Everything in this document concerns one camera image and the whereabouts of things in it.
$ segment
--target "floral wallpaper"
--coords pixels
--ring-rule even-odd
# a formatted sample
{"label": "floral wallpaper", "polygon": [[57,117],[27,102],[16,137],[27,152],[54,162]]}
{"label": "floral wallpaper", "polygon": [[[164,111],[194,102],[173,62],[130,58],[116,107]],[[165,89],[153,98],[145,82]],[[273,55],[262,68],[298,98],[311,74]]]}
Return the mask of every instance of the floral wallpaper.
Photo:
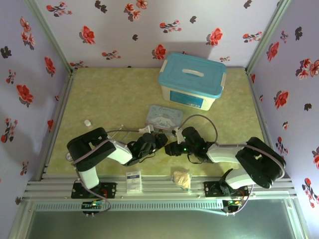
{"label": "floral wallpaper", "polygon": [[278,0],[34,1],[71,67],[76,62],[88,67],[160,67],[171,52],[246,67],[278,4]]}
{"label": "floral wallpaper", "polygon": [[318,8],[316,0],[292,1],[251,77],[314,239],[319,238]]}
{"label": "floral wallpaper", "polygon": [[[57,14],[63,10],[53,8]],[[23,1],[8,1],[0,20],[5,22],[0,24],[0,238],[5,239],[54,127],[67,71]]]}

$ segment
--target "blue box lid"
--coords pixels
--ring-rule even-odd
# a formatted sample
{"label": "blue box lid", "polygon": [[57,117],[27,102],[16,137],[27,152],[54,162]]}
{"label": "blue box lid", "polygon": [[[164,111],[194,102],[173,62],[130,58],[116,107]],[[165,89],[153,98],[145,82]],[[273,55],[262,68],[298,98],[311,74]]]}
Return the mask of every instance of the blue box lid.
{"label": "blue box lid", "polygon": [[167,57],[159,74],[159,84],[200,96],[219,98],[223,91],[223,63],[180,53]]}

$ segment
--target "yellow-green surface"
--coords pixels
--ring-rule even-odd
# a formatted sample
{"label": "yellow-green surface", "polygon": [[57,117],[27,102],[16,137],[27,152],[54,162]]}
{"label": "yellow-green surface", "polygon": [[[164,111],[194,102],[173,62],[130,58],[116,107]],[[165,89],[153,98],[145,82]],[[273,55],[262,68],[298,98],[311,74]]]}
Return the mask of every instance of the yellow-green surface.
{"label": "yellow-green surface", "polygon": [[[221,98],[209,111],[202,111],[181,104],[165,101],[158,84],[159,69],[155,68],[83,68],[79,69],[67,102],[62,123],[54,145],[47,173],[72,174],[74,169],[65,158],[66,144],[73,138],[94,128],[106,131],[120,128],[145,127],[151,105],[183,111],[183,119],[193,114],[202,114],[213,120],[218,128],[219,143],[245,142],[250,137],[262,139],[256,111],[251,97],[247,76],[243,68],[228,69],[226,84]],[[93,128],[88,129],[84,120],[90,120]],[[215,139],[215,133],[204,118],[194,117],[185,126],[195,127],[207,141]],[[124,133],[114,139],[121,140]],[[136,140],[141,134],[129,133],[124,142]],[[141,170],[143,175],[170,175],[176,167],[189,169],[193,175],[221,176],[231,163],[191,164],[186,155],[170,157],[164,149],[153,158],[131,167],[105,159],[97,166],[100,175],[124,175],[125,172]]]}

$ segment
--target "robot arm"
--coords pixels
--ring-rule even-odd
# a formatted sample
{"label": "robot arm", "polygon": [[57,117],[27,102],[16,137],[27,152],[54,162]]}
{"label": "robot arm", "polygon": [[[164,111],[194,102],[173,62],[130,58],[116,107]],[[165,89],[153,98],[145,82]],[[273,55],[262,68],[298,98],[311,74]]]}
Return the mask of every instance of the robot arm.
{"label": "robot arm", "polygon": [[231,195],[236,189],[258,184],[270,188],[274,181],[285,174],[283,158],[256,137],[246,144],[219,145],[204,141],[193,127],[184,130],[176,128],[173,133],[177,142],[165,146],[171,156],[194,154],[203,163],[239,163],[243,168],[230,169],[220,179],[219,185],[224,195]]}
{"label": "robot arm", "polygon": [[164,134],[146,132],[137,141],[124,144],[109,138],[100,127],[74,138],[67,144],[67,148],[73,159],[72,165],[76,167],[82,182],[88,189],[92,189],[100,183],[95,166],[106,157],[131,166],[164,147],[167,141]]}

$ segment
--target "small packet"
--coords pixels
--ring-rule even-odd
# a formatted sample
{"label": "small packet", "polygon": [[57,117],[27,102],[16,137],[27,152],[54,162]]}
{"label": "small packet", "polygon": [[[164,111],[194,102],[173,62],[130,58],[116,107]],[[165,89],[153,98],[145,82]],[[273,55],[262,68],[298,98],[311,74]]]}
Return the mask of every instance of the small packet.
{"label": "small packet", "polygon": [[126,173],[126,192],[127,193],[142,192],[142,179],[141,179],[140,171]]}
{"label": "small packet", "polygon": [[174,171],[172,180],[177,186],[190,193],[191,176],[189,172]]}

